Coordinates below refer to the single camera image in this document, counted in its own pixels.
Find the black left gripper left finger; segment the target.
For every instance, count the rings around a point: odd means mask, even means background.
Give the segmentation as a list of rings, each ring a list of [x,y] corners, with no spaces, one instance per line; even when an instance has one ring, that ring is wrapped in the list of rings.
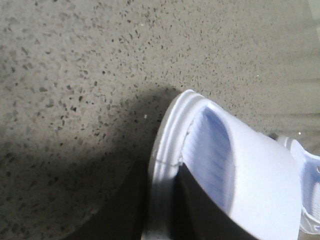
[[[140,240],[145,223],[148,166],[137,161],[114,196],[66,240]]]

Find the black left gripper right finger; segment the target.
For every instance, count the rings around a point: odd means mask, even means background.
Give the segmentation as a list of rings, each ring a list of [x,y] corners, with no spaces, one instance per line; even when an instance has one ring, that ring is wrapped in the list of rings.
[[[202,190],[182,165],[174,180],[170,236],[174,240],[254,240]]]

